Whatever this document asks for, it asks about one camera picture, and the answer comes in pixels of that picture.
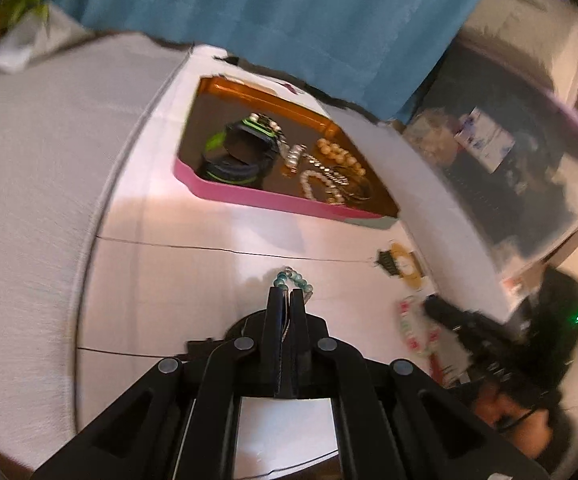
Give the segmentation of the person's hand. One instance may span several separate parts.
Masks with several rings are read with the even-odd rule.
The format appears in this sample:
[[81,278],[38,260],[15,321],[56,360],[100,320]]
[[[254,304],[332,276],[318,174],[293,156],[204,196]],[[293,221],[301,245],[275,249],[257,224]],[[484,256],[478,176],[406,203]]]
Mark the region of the person's hand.
[[542,454],[552,440],[554,432],[548,424],[547,410],[524,408],[493,382],[482,382],[471,409],[494,429],[500,429],[503,422],[509,422],[511,427],[502,435],[530,458]]

